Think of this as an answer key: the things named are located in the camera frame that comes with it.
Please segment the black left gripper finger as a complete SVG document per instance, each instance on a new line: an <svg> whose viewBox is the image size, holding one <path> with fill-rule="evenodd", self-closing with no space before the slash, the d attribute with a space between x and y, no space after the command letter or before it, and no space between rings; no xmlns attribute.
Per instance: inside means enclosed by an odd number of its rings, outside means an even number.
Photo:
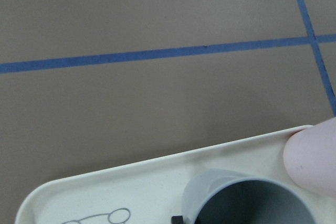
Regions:
<svg viewBox="0 0 336 224"><path fill-rule="evenodd" d="M182 216L172 216L172 224L183 224Z"/></svg>

